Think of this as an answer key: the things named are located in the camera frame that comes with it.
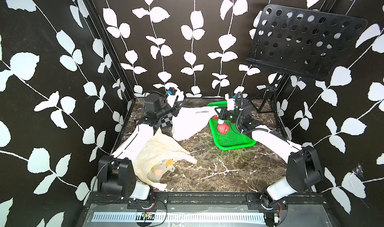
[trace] yellow plastic bag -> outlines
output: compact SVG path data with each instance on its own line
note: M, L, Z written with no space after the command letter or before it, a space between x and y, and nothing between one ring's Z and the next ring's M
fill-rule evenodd
M182 159L193 164L197 162L172 137L162 134L159 128L140 151L133 169L142 182L164 191L167 185L159 183L160 178L168 170L173 172L173 163Z

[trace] marble table surface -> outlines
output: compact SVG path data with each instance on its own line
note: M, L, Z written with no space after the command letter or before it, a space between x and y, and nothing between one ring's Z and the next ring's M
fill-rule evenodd
M187 99L185 107L202 107L223 99ZM254 100L259 106L261 100ZM125 129L122 142L135 129L134 120L139 119L144 107L144 99L138 98ZM257 114L252 107L252 116L269 128L276 130L275 118L271 113ZM171 128L162 131L172 136ZM260 143L252 147L222 151L215 146L209 124L191 138L178 142L191 153L196 164L185 160L174 163L175 171L166 172L160 179L167 184L167 191L174 192L260 192L285 176L286 163L269 148Z

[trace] red ball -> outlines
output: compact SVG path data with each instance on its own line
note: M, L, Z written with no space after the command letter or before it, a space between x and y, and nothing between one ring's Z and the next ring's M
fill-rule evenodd
M220 132L220 134L225 134L229 131L229 126L226 123L219 124L217 126L217 130Z

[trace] plastic bag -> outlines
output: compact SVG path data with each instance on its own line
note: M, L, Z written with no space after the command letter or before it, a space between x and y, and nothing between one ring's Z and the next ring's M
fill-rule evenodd
M159 128L137 155L133 169L141 181L164 191L167 185L159 183L160 178L168 170L173 172L172 164L182 159L193 164L197 162L172 137L162 134Z
M177 141L191 138L204 129L209 119L217 114L216 107L181 108L177 117L172 118L172 137Z

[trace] music stand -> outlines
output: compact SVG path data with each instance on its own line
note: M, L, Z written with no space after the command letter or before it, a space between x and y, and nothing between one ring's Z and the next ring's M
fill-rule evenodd
M282 87L281 74L324 81L339 59L367 26L367 20L346 15L297 9L281 5L267 5L260 17L246 61L251 65L277 71L274 81L267 86L260 108L249 102L258 113L274 113L276 124L287 137L278 116L276 90ZM270 100L272 111L261 111Z

